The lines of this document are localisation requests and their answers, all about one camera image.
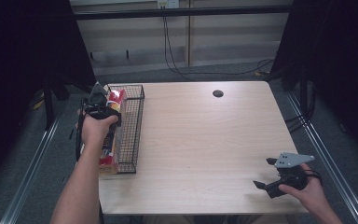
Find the forearm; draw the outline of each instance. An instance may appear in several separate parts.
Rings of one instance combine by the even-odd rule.
[[[54,210],[51,223],[97,223],[98,164],[102,141],[85,146]]]
[[[321,209],[319,212],[311,212],[313,216],[318,219],[318,222],[321,224],[341,224],[342,221],[339,219],[334,210],[327,205],[324,209]]]

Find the metal frame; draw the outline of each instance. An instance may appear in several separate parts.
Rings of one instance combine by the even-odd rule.
[[[42,163],[42,160],[48,150],[48,146],[53,138],[55,131],[57,130],[58,124],[61,120],[61,115],[66,108],[67,101],[60,103],[59,114],[51,124],[50,128],[45,131],[42,140],[34,154],[34,158],[31,161],[30,166],[28,167],[27,172],[25,173],[24,178],[22,179],[19,188],[17,189],[16,194],[11,200],[6,212],[4,213],[1,224],[6,223],[16,223],[19,218],[19,214],[21,209],[27,199],[28,194],[31,191],[31,186],[34,183],[34,179],[36,178],[39,167]]]
[[[238,14],[288,13],[294,10],[311,10],[316,5],[305,7],[267,6],[267,7],[201,7],[201,8],[164,8],[128,11],[77,12],[74,15],[58,15],[58,18],[71,18],[77,21],[150,18],[150,17],[181,17],[181,16],[212,16]]]

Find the metal wire basket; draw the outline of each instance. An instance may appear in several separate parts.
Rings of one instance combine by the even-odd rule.
[[[125,90],[127,95],[126,114],[121,123],[121,143],[116,151],[117,173],[136,174],[144,112],[144,87],[142,85],[109,85],[109,88],[116,91]]]

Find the wall outlet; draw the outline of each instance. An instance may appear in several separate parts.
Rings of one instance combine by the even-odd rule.
[[[168,8],[168,0],[158,0],[157,8]]]
[[[168,8],[179,8],[179,0],[168,0]]]

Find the wooden table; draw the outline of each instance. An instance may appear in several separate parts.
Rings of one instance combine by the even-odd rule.
[[[268,83],[143,85],[137,174],[100,178],[105,214],[306,212],[297,199],[270,199],[253,183],[279,179],[266,158],[297,153]]]

